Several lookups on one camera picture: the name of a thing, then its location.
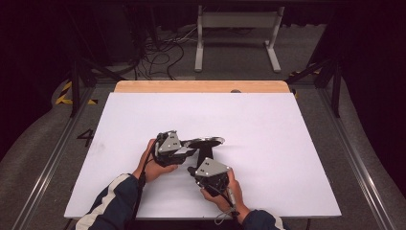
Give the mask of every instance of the right hand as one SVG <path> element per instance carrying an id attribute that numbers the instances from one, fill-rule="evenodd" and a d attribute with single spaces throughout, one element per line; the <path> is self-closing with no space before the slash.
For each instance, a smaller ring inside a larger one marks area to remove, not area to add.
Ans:
<path id="1" fill-rule="evenodd" d="M 244 204 L 244 201 L 242 199 L 242 190 L 235 178 L 233 169 L 227 171 L 227 175 L 230 181 L 228 187 L 233 191 L 234 197 L 236 199 L 236 211 L 239 212 L 237 220 L 239 223 L 242 223 L 245 217 L 250 213 L 250 210 Z M 227 212 L 230 210 L 231 207 L 229 203 L 221 195 L 212 197 L 205 189 L 201 189 L 200 192 L 203 194 L 206 200 L 209 200 L 210 202 L 216 204 L 218 209 L 222 212 Z"/>
<path id="2" fill-rule="evenodd" d="M 143 155 L 141 156 L 140 163 L 138 164 L 137 169 L 132 173 L 137 179 L 140 178 L 141 172 L 143 170 L 144 164 L 147 162 L 146 165 L 146 183 L 149 183 L 156 178 L 158 178 L 160 175 L 164 173 L 171 173 L 172 171 L 176 170 L 178 168 L 177 165 L 170 165 L 166 167 L 162 167 L 158 165 L 154 160 L 152 155 L 149 156 L 147 159 L 148 153 L 151 148 L 153 148 L 153 143 L 155 142 L 155 139 L 151 139 L 148 142 L 147 149 L 144 151 Z"/>

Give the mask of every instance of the left hand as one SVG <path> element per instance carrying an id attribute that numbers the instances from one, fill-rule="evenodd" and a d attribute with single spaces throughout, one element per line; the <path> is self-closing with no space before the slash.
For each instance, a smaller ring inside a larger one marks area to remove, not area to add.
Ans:
<path id="1" fill-rule="evenodd" d="M 149 150 L 153 148 L 153 143 L 155 139 L 151 139 L 148 142 L 147 149 L 144 151 L 143 155 L 141 156 L 140 163 L 138 164 L 137 169 L 132 173 L 137 179 L 140 178 L 141 171 L 143 170 L 144 163 L 147 161 L 146 166 L 146 181 L 151 182 L 154 179 L 158 178 L 161 174 L 170 173 L 178 168 L 177 165 L 170 165 L 166 167 L 162 167 L 158 165 L 154 160 L 152 155 L 149 156 L 147 159 L 147 155 Z"/>

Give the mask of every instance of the metal stand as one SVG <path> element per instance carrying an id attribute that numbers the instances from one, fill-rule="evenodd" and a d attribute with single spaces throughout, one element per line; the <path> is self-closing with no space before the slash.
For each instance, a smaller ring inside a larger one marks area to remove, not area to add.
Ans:
<path id="1" fill-rule="evenodd" d="M 197 50 L 194 71 L 203 70 L 203 28 L 271 28 L 272 34 L 266 40 L 265 47 L 274 72 L 280 73 L 281 67 L 274 51 L 275 40 L 281 25 L 284 7 L 277 12 L 203 12 L 198 7 L 197 16 Z"/>

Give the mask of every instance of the sleeve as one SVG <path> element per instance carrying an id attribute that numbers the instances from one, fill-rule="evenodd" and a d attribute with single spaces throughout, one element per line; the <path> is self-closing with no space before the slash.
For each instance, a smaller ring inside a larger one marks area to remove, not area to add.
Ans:
<path id="1" fill-rule="evenodd" d="M 138 180 L 122 174 L 97 196 L 89 213 L 72 228 L 76 230 L 124 230 L 138 196 Z"/>
<path id="2" fill-rule="evenodd" d="M 282 219 L 263 210 L 251 211 L 242 222 L 244 230 L 289 230 Z"/>

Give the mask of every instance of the gray carpet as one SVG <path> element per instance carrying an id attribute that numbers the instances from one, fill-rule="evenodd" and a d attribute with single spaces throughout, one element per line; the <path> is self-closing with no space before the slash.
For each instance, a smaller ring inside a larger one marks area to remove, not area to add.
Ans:
<path id="1" fill-rule="evenodd" d="M 275 48 L 282 68 L 280 74 L 273 73 L 262 45 L 267 37 L 265 30 L 253 30 L 245 35 L 230 30 L 206 31 L 203 72 L 193 71 L 195 42 L 189 41 L 182 44 L 184 56 L 170 68 L 170 73 L 179 80 L 284 80 L 291 72 L 305 68 L 323 30 L 324 27 L 312 26 L 280 29 Z M 168 54 L 174 61 L 181 56 L 181 50 L 175 47 Z M 153 72 L 164 72 L 152 75 L 153 78 L 167 79 L 166 68 L 167 65 L 153 65 Z M 128 74 L 128 77 L 134 78 L 134 73 Z M 61 87 L 63 84 L 56 90 L 53 102 Z M 112 84 L 99 84 L 93 91 L 91 99 L 97 99 L 99 103 L 84 108 L 27 229 L 63 229 L 68 222 L 63 213 L 88 150 L 86 141 L 77 137 L 88 128 L 96 130 L 106 98 L 113 87 Z M 293 87 L 298 90 L 298 105 L 343 214 L 339 218 L 313 219 L 310 229 L 379 229 L 318 90 L 308 84 Z M 69 119 L 70 109 L 69 104 L 55 105 L 21 135 L 0 163 L 0 229 L 12 228 L 54 150 Z M 374 154 L 344 83 L 340 114 L 349 138 L 359 151 L 396 228 L 406 229 L 405 198 Z M 285 221 L 291 229 L 306 227 L 306 219 L 286 218 Z"/>

